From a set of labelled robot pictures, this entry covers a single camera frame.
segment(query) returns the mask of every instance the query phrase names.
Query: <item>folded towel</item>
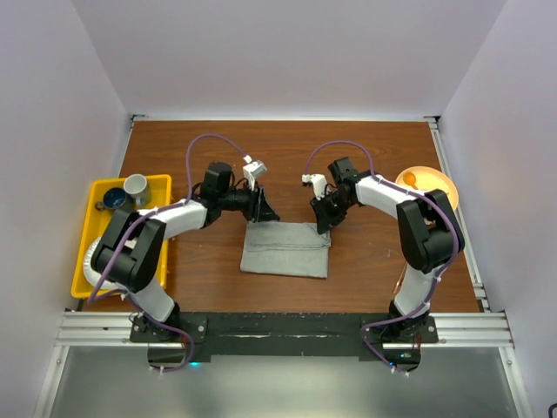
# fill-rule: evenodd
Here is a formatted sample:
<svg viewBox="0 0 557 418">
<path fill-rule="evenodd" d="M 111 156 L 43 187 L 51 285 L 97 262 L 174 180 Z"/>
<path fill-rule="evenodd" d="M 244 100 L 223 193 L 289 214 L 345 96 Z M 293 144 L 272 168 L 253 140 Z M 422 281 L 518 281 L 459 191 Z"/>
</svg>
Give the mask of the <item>folded towel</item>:
<svg viewBox="0 0 557 418">
<path fill-rule="evenodd" d="M 329 233 L 319 235 L 316 224 L 249 223 L 240 270 L 326 278 L 330 246 Z"/>
</svg>

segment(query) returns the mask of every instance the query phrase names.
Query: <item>wooden table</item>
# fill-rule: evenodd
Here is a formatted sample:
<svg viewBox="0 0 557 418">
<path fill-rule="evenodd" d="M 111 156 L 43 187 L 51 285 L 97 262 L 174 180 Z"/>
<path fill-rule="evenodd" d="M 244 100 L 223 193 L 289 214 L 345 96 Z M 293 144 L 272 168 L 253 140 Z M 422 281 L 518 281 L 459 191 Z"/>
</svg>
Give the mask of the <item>wooden table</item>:
<svg viewBox="0 0 557 418">
<path fill-rule="evenodd" d="M 268 172 L 260 179 L 273 209 L 286 222 L 314 222 L 312 191 L 301 174 L 312 150 L 330 140 L 360 142 L 373 155 L 375 169 L 394 180 L 405 168 L 439 168 L 427 123 L 387 122 L 137 122 L 122 166 L 122 177 L 135 172 L 172 176 L 175 199 L 187 192 L 185 150 L 191 140 L 216 132 L 234 140 Z M 334 159 L 349 156 L 366 170 L 362 152 L 347 145 L 322 150 L 311 172 L 328 174 Z M 194 182 L 212 161 L 225 161 L 242 177 L 243 160 L 218 139 L 197 143 L 192 154 Z M 223 212 L 204 230 L 178 236 L 169 245 L 166 291 L 182 310 L 226 312 L 385 312 L 404 259 L 395 219 L 371 207 L 353 207 L 331 232 L 326 280 L 241 273 L 239 263 L 245 221 L 239 212 Z M 95 310 L 130 310 L 118 298 L 99 302 Z M 444 275 L 433 297 L 434 312 L 478 312 L 464 255 Z"/>
</svg>

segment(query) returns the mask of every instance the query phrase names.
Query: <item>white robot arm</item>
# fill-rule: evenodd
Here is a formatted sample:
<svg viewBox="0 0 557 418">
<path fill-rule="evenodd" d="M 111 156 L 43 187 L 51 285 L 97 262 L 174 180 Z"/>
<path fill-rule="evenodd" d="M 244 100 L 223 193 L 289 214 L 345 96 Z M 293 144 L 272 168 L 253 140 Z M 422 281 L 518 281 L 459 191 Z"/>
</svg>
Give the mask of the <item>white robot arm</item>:
<svg viewBox="0 0 557 418">
<path fill-rule="evenodd" d="M 132 302 L 155 320 L 170 326 L 178 325 L 179 305 L 154 278 L 163 241 L 209 226 L 222 211 L 240 211 L 246 220 L 253 222 L 279 220 L 265 200 L 263 187 L 256 181 L 266 171 L 265 166 L 251 159 L 246 162 L 243 172 L 247 177 L 242 187 L 231 185 L 232 168 L 228 164 L 211 163 L 198 192 L 193 193 L 189 201 L 182 199 L 166 207 L 134 230 L 122 252 L 116 256 L 107 280 L 129 294 Z M 125 231 L 151 211 L 114 212 L 91 257 L 95 271 L 101 273 L 107 267 Z"/>
<path fill-rule="evenodd" d="M 374 206 L 397 219 L 402 251 L 408 266 L 402 287 L 391 302 L 389 313 L 393 317 L 411 314 L 410 322 L 424 320 L 430 305 L 429 302 L 423 302 L 428 300 L 432 280 L 437 280 L 433 277 L 433 269 L 446 262 L 453 251 L 453 237 L 445 223 L 431 207 L 420 199 L 397 190 L 400 187 L 394 183 L 376 173 L 371 176 L 369 171 L 358 172 L 348 158 L 336 160 L 328 168 L 337 187 L 332 192 L 325 190 L 326 181 L 322 180 L 323 175 L 302 176 L 303 185 L 313 187 L 315 197 L 311 205 L 316 214 L 318 232 L 324 233 L 337 226 L 345 219 L 347 209 L 354 205 Z M 446 194 L 436 190 L 426 196 L 451 221 L 461 251 L 464 248 L 464 239 Z"/>
</svg>

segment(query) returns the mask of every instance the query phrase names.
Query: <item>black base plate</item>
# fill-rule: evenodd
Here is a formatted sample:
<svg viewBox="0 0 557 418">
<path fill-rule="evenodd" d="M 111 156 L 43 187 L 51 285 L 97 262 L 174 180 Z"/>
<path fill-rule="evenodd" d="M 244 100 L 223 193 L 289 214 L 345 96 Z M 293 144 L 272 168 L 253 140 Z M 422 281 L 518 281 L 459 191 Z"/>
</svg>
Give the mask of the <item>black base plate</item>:
<svg viewBox="0 0 557 418">
<path fill-rule="evenodd" d="M 210 361 L 213 355 L 343 356 L 374 361 L 377 356 L 361 340 L 360 329 L 387 319 L 387 313 L 181 313 L 183 329 L 196 343 L 193 360 Z M 178 342 L 178 337 L 137 323 L 131 342 Z M 433 317 L 418 328 L 422 343 L 439 340 Z M 419 350 L 383 349 L 383 343 L 412 344 L 414 336 L 386 339 L 370 330 L 368 340 L 389 361 L 417 366 Z M 151 348 L 153 361 L 180 362 L 183 350 Z"/>
</svg>

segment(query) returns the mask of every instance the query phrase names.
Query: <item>gray floor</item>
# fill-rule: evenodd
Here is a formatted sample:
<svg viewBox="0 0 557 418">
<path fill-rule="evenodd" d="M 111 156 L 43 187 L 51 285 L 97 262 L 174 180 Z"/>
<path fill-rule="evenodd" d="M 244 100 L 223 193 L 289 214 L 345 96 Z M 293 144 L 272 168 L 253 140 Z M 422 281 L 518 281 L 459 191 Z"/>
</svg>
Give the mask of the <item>gray floor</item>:
<svg viewBox="0 0 557 418">
<path fill-rule="evenodd" d="M 214 357 L 159 375 L 145 348 L 70 351 L 53 417 L 515 417 L 495 348 L 424 350 L 407 379 L 351 358 Z"/>
</svg>

